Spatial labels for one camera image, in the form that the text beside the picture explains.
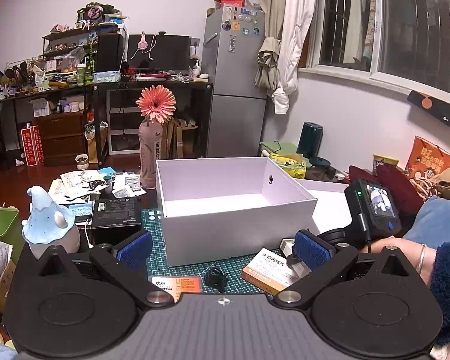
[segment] green trash bin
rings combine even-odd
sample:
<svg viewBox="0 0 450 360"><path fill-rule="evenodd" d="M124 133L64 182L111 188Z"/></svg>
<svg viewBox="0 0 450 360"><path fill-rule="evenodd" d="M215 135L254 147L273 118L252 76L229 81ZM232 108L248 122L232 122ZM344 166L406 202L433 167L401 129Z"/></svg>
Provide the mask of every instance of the green trash bin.
<svg viewBox="0 0 450 360"><path fill-rule="evenodd" d="M0 207L0 241L13 246L12 260L18 263L25 240L22 237L22 224L15 207Z"/></svg>

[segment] refrigerator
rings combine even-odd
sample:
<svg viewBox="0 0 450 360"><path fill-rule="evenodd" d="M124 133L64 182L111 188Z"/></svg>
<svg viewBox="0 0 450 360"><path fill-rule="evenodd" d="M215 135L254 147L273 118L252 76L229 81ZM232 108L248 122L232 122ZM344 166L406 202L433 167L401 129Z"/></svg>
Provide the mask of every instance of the refrigerator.
<svg viewBox="0 0 450 360"><path fill-rule="evenodd" d="M264 39L263 11L225 4L207 17L202 73L214 83L207 157L258 153L267 93L254 81Z"/></svg>

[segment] green cutting mat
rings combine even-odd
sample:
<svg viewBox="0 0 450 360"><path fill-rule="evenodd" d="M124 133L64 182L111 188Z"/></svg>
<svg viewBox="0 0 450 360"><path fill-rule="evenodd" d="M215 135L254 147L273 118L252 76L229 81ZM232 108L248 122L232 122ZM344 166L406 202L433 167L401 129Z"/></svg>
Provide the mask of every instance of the green cutting mat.
<svg viewBox="0 0 450 360"><path fill-rule="evenodd" d="M203 278L210 267L217 266L223 273L228 273L228 282L225 291L228 293L251 293L263 292L240 277L242 269L255 257L249 256L233 257L219 261L206 262L203 264L184 265L169 267L165 255L165 244L162 237L162 226L160 223L160 211L158 209L142 210L142 227L151 232L154 248L151 256L147 259L147 272L149 276L200 276L202 291L206 293L218 292L215 288L206 286Z"/></svg>

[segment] window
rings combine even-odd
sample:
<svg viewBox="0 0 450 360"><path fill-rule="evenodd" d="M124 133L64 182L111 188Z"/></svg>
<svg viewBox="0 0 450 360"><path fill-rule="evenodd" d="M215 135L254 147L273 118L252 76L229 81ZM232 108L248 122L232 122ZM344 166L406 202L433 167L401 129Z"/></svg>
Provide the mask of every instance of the window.
<svg viewBox="0 0 450 360"><path fill-rule="evenodd" d="M450 103L450 0L317 0L307 68Z"/></svg>

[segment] white bottle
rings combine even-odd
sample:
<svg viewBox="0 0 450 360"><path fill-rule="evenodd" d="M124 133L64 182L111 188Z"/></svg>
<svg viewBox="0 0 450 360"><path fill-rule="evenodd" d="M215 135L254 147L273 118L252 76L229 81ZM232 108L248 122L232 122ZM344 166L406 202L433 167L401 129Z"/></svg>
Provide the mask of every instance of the white bottle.
<svg viewBox="0 0 450 360"><path fill-rule="evenodd" d="M198 60L195 63L195 66L192 69L192 78L197 78L200 75L200 65L198 64Z"/></svg>

